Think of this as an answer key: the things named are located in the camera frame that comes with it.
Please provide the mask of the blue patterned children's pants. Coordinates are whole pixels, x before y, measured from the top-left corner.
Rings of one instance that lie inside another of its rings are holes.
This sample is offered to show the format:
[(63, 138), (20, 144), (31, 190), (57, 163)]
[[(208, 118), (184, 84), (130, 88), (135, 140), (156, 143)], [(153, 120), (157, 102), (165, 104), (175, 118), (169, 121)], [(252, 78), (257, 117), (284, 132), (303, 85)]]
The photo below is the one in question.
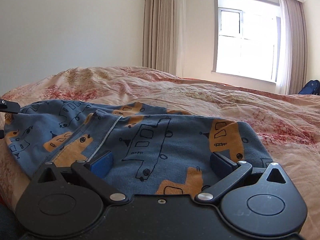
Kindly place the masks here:
[(265, 168), (272, 158), (251, 126), (140, 102), (123, 106), (48, 100), (5, 115), (4, 139), (27, 176), (51, 161), (69, 167), (107, 151), (104, 181), (127, 195), (189, 194), (219, 181), (212, 153)]

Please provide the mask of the orange bed sheet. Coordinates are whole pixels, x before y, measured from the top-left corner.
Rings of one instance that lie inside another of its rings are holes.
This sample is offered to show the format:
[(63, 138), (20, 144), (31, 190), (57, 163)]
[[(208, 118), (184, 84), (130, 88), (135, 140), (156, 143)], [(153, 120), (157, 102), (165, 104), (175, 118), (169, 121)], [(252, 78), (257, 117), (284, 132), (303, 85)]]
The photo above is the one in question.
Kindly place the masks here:
[(227, 83), (221, 83), (221, 82), (215, 82), (215, 81), (209, 81), (209, 80), (203, 80), (203, 79), (180, 77), (179, 80), (184, 81), (186, 83), (209, 84), (209, 85), (213, 85), (213, 86), (223, 88), (223, 89), (238, 90), (238, 91), (254, 93), (254, 94), (264, 94), (264, 93), (277, 94), (276, 91), (271, 92), (271, 91), (267, 91), (265, 89), (260, 90), (260, 89), (254, 89), (254, 88), (246, 88), (246, 87), (242, 87), (242, 86), (235, 86), (235, 85), (230, 85)]

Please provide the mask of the blue backpack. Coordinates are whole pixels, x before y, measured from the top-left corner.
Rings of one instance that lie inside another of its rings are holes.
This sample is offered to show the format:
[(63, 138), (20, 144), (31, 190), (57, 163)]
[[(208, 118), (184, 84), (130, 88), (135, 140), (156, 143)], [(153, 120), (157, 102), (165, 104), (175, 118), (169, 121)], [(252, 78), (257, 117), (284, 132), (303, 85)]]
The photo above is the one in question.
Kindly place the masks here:
[(310, 80), (298, 93), (300, 95), (319, 95), (320, 81)]

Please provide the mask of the beige right curtain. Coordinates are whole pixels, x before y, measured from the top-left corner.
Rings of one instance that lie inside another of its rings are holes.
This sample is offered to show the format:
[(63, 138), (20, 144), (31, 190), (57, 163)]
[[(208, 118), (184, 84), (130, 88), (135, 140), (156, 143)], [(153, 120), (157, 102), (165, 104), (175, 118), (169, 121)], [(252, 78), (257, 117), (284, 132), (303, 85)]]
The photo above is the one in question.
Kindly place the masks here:
[(303, 3), (279, 0), (281, 11), (277, 94), (298, 94), (306, 82), (308, 38)]

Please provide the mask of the beige curtain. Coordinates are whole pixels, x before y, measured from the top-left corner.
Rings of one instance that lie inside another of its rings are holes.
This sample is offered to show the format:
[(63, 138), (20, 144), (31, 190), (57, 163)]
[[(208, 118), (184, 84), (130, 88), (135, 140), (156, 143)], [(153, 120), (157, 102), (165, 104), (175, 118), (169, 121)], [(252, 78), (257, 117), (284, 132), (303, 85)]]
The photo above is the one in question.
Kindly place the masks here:
[(306, 82), (308, 38), (303, 3), (279, 0), (281, 11), (277, 94), (298, 94)]
[(185, 33), (186, 0), (145, 0), (143, 66), (182, 76)]

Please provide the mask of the white framed window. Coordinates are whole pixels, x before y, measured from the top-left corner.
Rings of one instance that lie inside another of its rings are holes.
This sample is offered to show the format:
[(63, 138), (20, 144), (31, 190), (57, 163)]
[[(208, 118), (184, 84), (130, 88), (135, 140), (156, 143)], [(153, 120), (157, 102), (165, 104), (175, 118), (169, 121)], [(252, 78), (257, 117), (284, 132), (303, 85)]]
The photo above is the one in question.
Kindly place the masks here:
[(281, 42), (279, 4), (216, 0), (216, 15), (216, 72), (276, 82)]

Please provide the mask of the beige left curtain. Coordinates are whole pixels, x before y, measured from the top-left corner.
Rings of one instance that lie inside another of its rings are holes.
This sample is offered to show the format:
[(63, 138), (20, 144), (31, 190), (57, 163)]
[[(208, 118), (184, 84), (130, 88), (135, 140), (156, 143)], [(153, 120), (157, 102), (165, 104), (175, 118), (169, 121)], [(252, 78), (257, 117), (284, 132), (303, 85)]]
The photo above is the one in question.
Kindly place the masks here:
[(143, 66), (182, 76), (185, 33), (186, 0), (145, 0)]

